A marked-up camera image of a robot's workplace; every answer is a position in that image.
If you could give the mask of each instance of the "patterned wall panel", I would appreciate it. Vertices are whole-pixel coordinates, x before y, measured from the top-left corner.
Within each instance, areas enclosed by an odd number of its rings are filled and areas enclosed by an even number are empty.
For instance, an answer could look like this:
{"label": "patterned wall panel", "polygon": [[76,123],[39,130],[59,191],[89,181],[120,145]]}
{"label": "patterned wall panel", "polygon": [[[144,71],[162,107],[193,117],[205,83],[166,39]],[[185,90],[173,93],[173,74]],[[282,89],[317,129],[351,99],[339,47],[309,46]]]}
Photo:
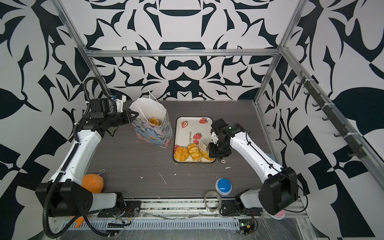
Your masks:
{"label": "patterned wall panel", "polygon": [[272,57],[115,57],[95,61],[111,91],[130,99],[148,95],[148,91],[164,100],[253,99]]}
{"label": "patterned wall panel", "polygon": [[28,239],[43,230],[35,188],[71,147],[90,72],[46,0],[0,1],[0,62],[0,238]]}
{"label": "patterned wall panel", "polygon": [[89,49],[276,48],[298,0],[66,0]]}
{"label": "patterned wall panel", "polygon": [[[384,5],[310,0],[288,47],[383,158]],[[308,193],[307,213],[325,239],[382,239],[384,192],[336,129],[321,118],[281,60],[260,106],[278,157]]]}

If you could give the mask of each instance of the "blue push button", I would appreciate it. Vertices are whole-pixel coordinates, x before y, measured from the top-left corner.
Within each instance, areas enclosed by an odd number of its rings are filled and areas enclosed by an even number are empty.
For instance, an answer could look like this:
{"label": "blue push button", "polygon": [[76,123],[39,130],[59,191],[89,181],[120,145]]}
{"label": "blue push button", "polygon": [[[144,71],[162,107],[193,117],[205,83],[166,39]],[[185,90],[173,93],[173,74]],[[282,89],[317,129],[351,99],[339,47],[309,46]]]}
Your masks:
{"label": "blue push button", "polygon": [[226,178],[220,178],[216,181],[216,191],[221,195],[228,195],[232,191],[232,184]]}

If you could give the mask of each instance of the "gift bag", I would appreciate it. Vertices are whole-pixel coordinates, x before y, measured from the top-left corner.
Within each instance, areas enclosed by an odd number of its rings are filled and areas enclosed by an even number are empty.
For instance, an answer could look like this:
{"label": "gift bag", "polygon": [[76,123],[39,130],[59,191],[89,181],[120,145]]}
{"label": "gift bag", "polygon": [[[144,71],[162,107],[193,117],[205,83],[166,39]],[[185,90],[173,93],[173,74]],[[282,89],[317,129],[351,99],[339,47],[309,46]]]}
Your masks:
{"label": "gift bag", "polygon": [[[139,113],[132,122],[137,137],[163,148],[168,147],[173,132],[166,108],[151,98],[138,98],[129,108]],[[150,118],[157,118],[160,126],[148,122]]]}

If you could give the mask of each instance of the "white string handle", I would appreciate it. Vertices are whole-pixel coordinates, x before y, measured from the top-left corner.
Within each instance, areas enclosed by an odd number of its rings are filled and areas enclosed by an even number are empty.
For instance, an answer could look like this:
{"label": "white string handle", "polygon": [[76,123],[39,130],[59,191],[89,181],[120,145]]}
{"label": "white string handle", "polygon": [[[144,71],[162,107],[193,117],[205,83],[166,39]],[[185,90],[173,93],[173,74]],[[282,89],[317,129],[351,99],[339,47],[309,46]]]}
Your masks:
{"label": "white string handle", "polygon": [[105,169],[101,169],[97,175],[100,175],[105,172]]}
{"label": "white string handle", "polygon": [[147,122],[149,122],[148,119],[145,117],[143,111],[141,111],[141,114],[143,114],[143,117],[145,118],[145,120],[147,120]]}
{"label": "white string handle", "polygon": [[154,98],[154,100],[156,100],[156,102],[159,102],[159,101],[155,98],[155,96],[152,95],[152,93],[151,93],[150,90],[148,90],[148,92],[149,92],[149,99],[152,99],[152,98],[151,98],[151,96],[152,96],[152,97]]}

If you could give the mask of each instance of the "rectangular white tray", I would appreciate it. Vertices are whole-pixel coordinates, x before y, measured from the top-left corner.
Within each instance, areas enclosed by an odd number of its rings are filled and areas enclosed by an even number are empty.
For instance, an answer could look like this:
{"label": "rectangular white tray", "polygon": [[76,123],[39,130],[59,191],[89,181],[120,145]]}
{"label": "rectangular white tray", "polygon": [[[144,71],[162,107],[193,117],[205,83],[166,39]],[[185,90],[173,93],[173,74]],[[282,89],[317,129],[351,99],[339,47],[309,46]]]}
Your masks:
{"label": "rectangular white tray", "polygon": [[[200,123],[202,119],[206,119],[206,123]],[[179,117],[176,122],[176,133],[175,133],[175,145],[179,145],[180,147],[188,147],[188,145],[191,145],[194,140],[202,141],[205,145],[208,146],[208,143],[211,141],[211,124],[212,119],[208,117]],[[200,139],[194,139],[194,135],[199,133],[201,136]],[[194,162],[192,157],[189,156],[187,160],[180,161],[175,158],[175,154],[173,154],[173,159],[176,162]],[[208,159],[205,159],[204,157],[201,158],[201,162],[214,162],[209,161]]]}

